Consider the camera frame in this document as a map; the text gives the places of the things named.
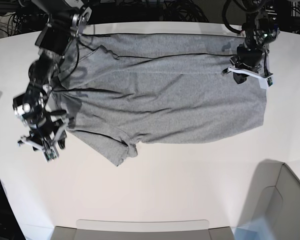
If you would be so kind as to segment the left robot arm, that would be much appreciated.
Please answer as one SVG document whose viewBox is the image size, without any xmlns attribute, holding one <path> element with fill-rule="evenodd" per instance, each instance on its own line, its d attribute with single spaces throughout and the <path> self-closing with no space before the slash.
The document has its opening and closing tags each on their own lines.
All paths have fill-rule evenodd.
<svg viewBox="0 0 300 240">
<path fill-rule="evenodd" d="M 236 55 L 230 58 L 231 65 L 222 74 L 233 73 L 233 79 L 238 85 L 248 77 L 255 78 L 260 88 L 266 90 L 273 84 L 273 74 L 269 71 L 269 45 L 278 38 L 280 29 L 268 16 L 266 0 L 234 0 L 237 7 L 245 13 L 246 22 L 240 30 L 233 28 L 227 19 L 231 2 L 227 0 L 223 5 L 223 24 L 232 33 L 245 34 L 245 38 L 236 48 Z"/>
</svg>

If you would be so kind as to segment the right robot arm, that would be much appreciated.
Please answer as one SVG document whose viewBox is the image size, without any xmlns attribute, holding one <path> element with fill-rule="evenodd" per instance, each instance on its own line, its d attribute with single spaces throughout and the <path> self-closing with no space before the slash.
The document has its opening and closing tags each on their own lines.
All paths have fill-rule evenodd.
<svg viewBox="0 0 300 240">
<path fill-rule="evenodd" d="M 39 58 L 29 67 L 26 91 L 13 99 L 12 108 L 29 127 L 29 135 L 21 136 L 17 144 L 31 146 L 49 161 L 59 156 L 57 147 L 65 148 L 70 121 L 66 110 L 46 109 L 51 83 L 61 71 L 67 50 L 82 35 L 92 10 L 89 0 L 34 0 L 33 4 L 49 17 L 35 42 Z"/>
</svg>

